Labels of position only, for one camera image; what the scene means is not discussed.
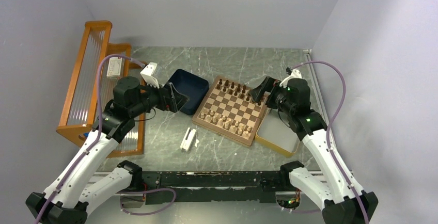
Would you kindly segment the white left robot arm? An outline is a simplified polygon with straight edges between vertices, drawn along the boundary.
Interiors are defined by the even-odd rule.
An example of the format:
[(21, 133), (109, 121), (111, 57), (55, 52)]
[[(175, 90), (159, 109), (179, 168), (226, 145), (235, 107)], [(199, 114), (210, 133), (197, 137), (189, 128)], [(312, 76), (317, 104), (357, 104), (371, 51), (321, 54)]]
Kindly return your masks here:
[(123, 161), (109, 175), (89, 184), (99, 165), (135, 127), (135, 118), (157, 108), (178, 112), (188, 101), (170, 82), (142, 85), (138, 78), (118, 80), (113, 98), (100, 109), (84, 144), (59, 177), (42, 193), (26, 199), (36, 223), (84, 223), (88, 216), (116, 193), (140, 194), (140, 166)]

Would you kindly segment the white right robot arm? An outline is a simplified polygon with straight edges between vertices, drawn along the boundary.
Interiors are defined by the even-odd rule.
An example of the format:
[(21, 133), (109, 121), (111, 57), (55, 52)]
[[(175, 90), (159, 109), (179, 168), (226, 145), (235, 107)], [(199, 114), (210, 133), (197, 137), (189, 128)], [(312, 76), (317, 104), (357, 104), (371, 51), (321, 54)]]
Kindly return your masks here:
[(307, 81), (291, 76), (280, 82), (266, 77), (249, 93), (259, 103), (266, 92), (266, 106), (286, 114), (289, 128), (311, 152), (327, 182), (316, 179), (302, 163), (291, 162), (280, 168), (280, 186), (303, 192), (322, 212), (325, 223), (369, 223), (377, 196), (363, 189), (329, 140), (329, 127), (311, 108)]

